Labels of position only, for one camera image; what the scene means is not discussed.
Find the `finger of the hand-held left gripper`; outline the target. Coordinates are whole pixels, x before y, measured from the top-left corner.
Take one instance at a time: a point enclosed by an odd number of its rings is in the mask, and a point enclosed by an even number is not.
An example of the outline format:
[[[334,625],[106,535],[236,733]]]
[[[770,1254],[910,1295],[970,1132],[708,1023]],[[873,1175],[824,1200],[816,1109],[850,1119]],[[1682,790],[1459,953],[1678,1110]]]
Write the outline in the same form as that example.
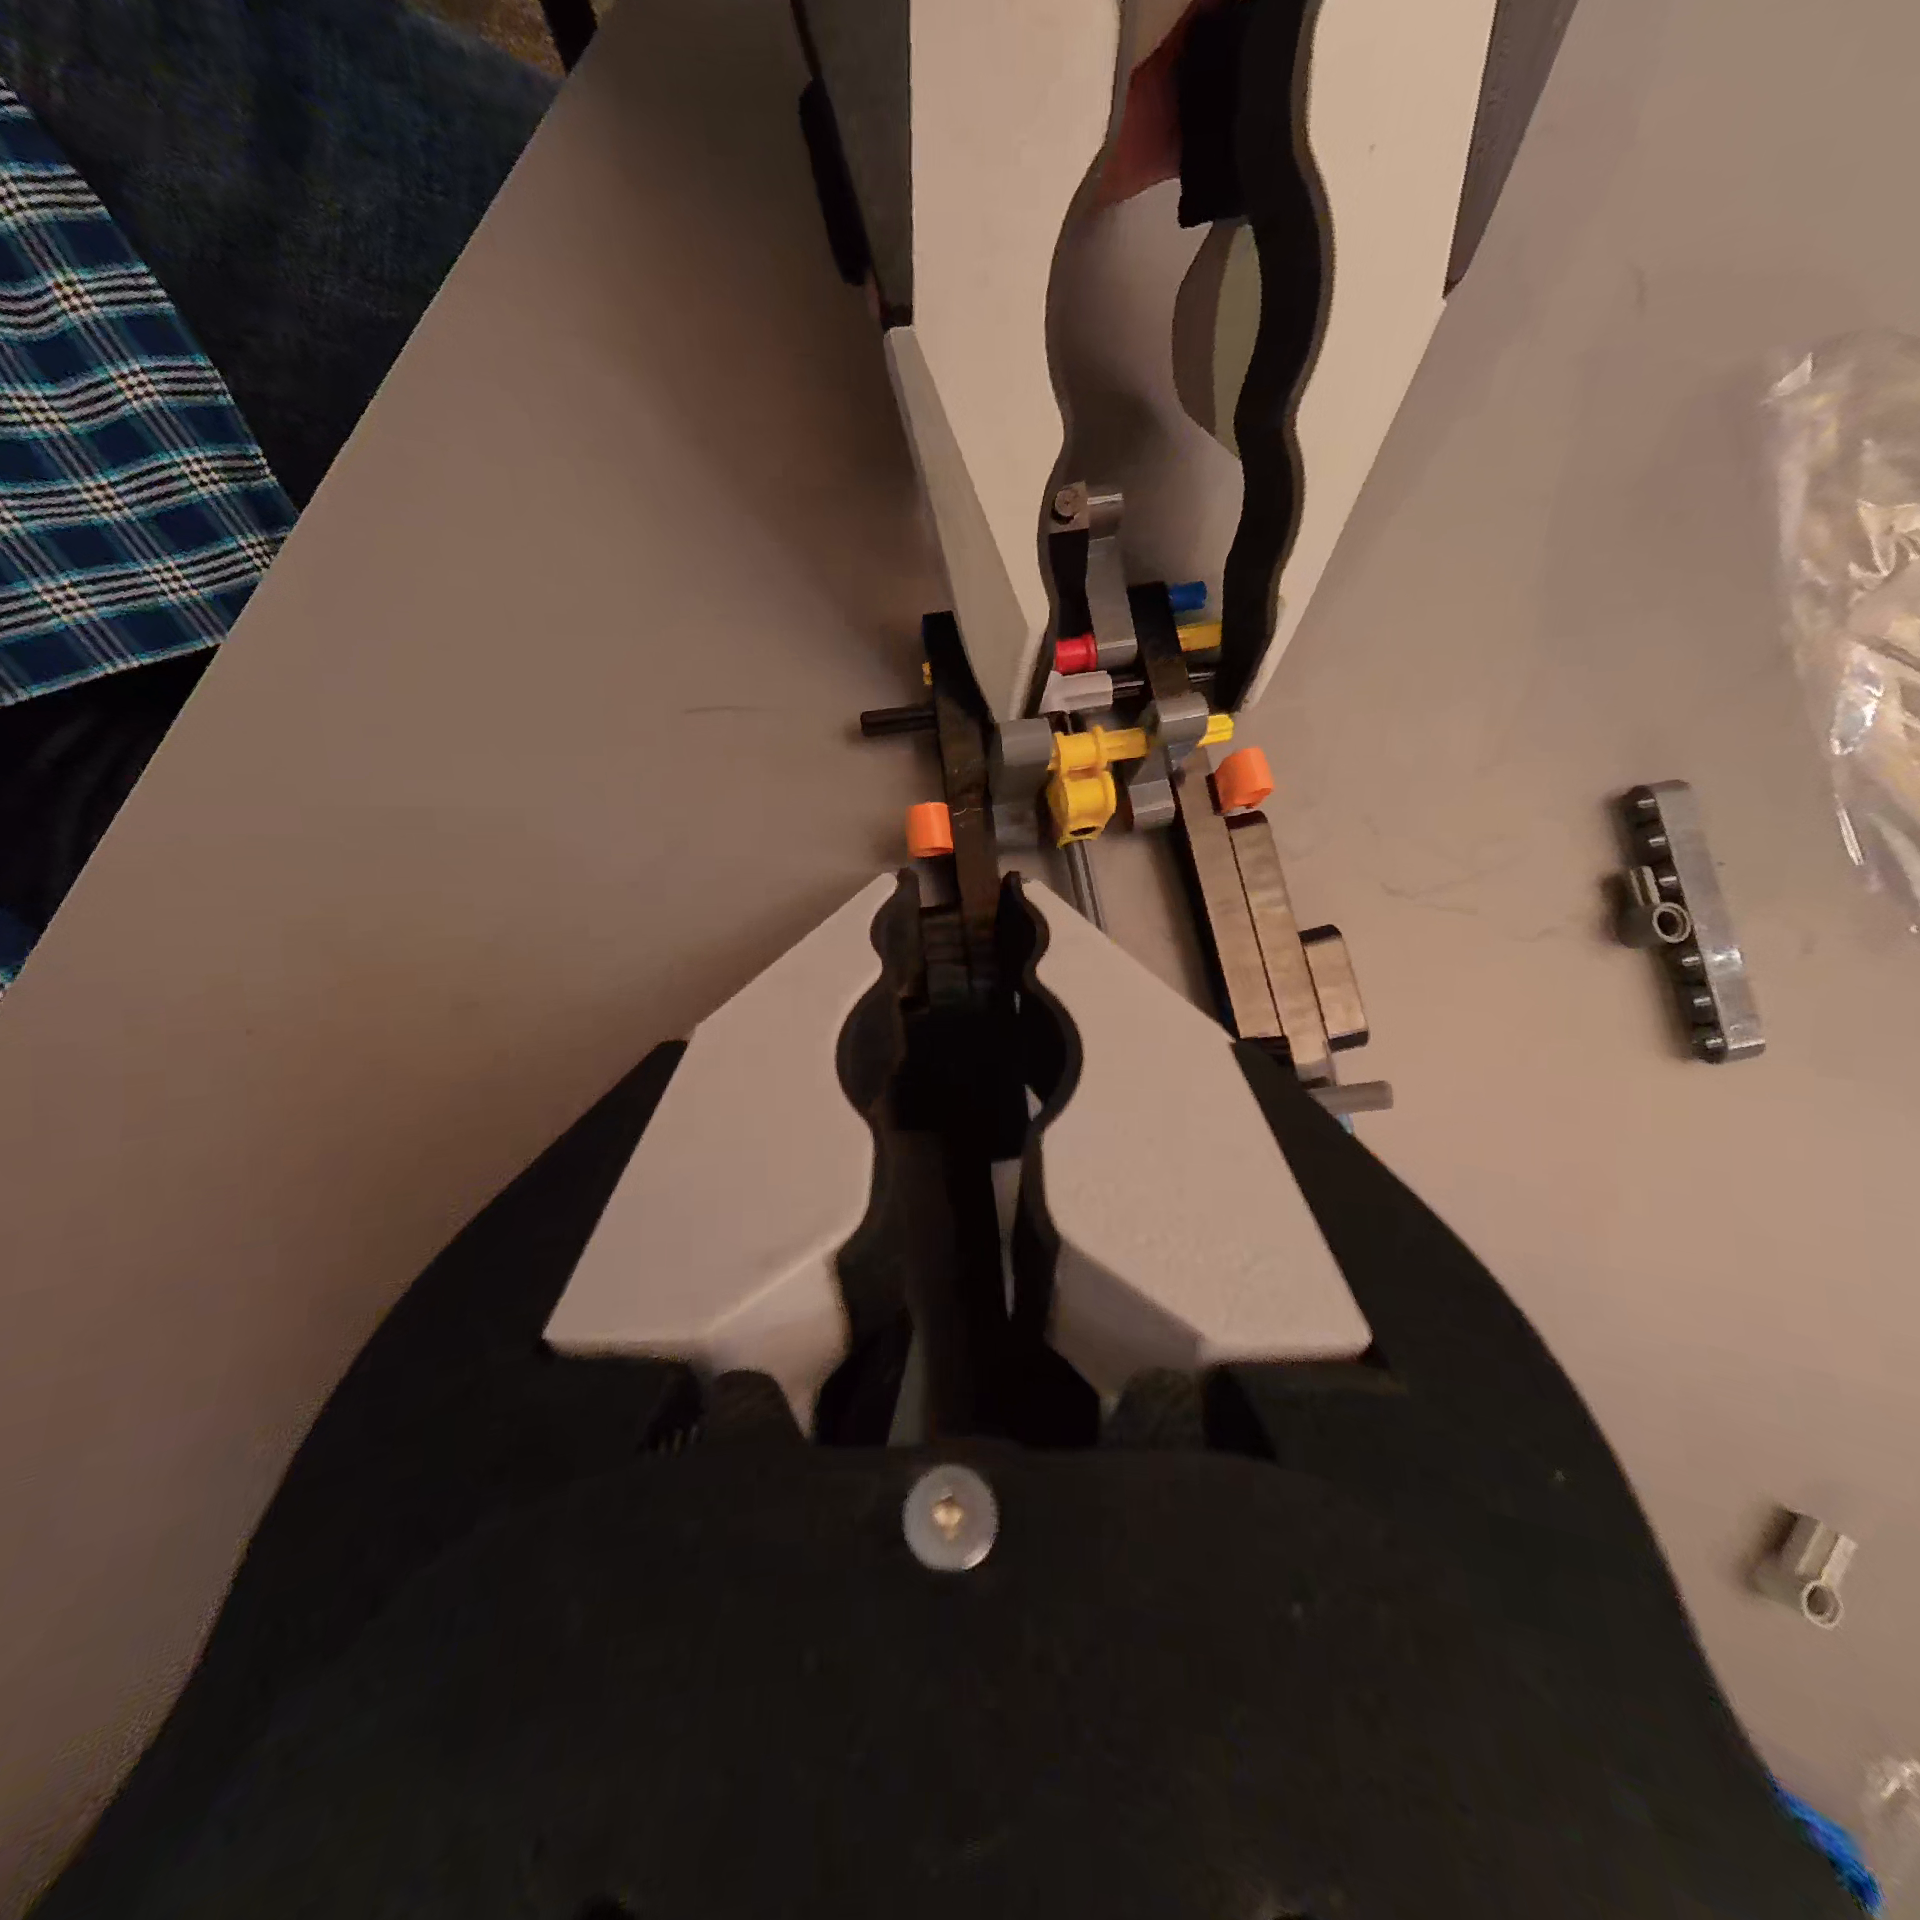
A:
[[[877,306],[950,609],[992,713],[1051,622],[1065,453],[1049,284],[1121,102],[1116,1],[803,1],[806,142],[835,249]]]
[[[1172,386],[1238,468],[1213,697],[1305,616],[1499,202],[1573,1],[1198,5],[1172,57]]]

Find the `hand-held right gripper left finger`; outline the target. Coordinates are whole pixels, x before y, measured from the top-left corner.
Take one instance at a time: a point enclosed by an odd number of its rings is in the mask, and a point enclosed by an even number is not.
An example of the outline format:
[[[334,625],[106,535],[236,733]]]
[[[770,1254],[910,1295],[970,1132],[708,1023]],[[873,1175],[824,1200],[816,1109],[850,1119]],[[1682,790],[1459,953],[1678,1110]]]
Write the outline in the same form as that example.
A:
[[[840,1044],[881,984],[896,904],[921,904],[910,871],[872,879],[691,1031],[544,1322],[553,1353],[769,1376],[816,1436],[856,1342],[837,1258],[876,1164]]]

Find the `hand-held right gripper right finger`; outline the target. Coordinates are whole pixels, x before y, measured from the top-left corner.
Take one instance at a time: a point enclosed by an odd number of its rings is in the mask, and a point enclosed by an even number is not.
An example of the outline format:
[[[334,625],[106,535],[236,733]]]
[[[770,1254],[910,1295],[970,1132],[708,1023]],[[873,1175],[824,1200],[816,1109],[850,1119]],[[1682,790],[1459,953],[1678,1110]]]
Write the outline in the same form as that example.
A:
[[[997,956],[1029,1109],[1019,1300],[1100,1408],[1138,1376],[1364,1354],[1227,1031],[1037,879],[1002,885]]]

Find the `lego car chassis assembly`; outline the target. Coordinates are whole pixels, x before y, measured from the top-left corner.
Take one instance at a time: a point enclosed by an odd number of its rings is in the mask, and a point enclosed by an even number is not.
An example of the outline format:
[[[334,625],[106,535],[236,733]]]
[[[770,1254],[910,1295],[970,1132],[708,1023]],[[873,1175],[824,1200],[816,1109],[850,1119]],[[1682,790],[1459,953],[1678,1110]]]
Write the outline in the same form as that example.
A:
[[[1194,654],[1217,650],[1219,623],[1194,618],[1206,593],[1132,588],[1121,516],[1116,490],[1070,484],[1051,501],[1053,581],[1067,588],[1064,609],[1084,616],[1046,644],[1036,710],[994,724],[954,616],[933,614],[923,622],[925,700],[860,714],[869,737],[931,733],[937,740],[944,797],[910,809],[905,840],[913,856],[950,860],[964,944],[992,916],[989,864],[1003,847],[1056,845],[1074,903],[1102,925],[1094,840],[1118,825],[1172,828],[1172,777],[1195,750],[1258,752],[1234,746],[1234,719],[1209,703],[1211,670],[1189,662]],[[1262,775],[1245,758],[1238,773],[1219,766],[1217,777],[1232,806],[1253,797],[1254,778],[1269,783],[1269,797],[1276,785],[1266,761]]]

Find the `grey lego beam with connector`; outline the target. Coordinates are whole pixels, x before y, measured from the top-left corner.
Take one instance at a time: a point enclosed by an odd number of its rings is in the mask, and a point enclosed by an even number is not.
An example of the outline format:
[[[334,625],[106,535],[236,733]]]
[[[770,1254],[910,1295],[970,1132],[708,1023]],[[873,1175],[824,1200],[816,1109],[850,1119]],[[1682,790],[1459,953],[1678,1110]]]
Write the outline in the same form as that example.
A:
[[[1651,956],[1686,1054],[1706,1065],[1758,1060],[1761,1006],[1694,785],[1628,785],[1616,828],[1619,940]]]

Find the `small grey lego connector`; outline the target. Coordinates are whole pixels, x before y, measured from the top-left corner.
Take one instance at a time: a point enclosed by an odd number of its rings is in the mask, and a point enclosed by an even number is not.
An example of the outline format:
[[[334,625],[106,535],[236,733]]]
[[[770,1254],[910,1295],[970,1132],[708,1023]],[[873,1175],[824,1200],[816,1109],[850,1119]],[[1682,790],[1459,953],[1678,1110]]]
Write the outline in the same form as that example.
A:
[[[1856,1537],[1832,1522],[1779,1505],[1748,1561],[1747,1585],[1819,1630],[1835,1630],[1844,1613],[1842,1585],[1856,1552]]]

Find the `clear plastic bag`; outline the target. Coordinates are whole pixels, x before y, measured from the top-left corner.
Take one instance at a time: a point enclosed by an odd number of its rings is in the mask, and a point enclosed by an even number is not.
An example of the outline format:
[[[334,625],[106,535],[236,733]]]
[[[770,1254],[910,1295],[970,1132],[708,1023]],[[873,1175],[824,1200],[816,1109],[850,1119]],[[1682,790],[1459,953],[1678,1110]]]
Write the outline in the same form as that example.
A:
[[[1782,640],[1841,844],[1918,928],[1918,341],[1814,343],[1762,400]]]

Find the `dark blue cloth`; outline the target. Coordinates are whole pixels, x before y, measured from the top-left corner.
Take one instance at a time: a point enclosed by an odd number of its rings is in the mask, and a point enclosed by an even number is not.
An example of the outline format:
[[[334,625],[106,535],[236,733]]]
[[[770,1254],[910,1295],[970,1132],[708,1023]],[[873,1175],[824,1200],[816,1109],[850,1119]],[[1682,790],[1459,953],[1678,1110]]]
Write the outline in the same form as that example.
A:
[[[561,92],[395,1],[4,1],[3,69],[299,510]]]

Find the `blue plaid clothing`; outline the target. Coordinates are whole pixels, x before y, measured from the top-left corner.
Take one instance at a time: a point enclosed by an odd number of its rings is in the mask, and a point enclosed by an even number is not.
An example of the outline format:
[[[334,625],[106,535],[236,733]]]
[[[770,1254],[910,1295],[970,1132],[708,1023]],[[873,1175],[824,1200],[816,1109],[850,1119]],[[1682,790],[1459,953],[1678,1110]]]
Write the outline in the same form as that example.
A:
[[[3,706],[220,646],[298,510],[120,223],[3,89]]]

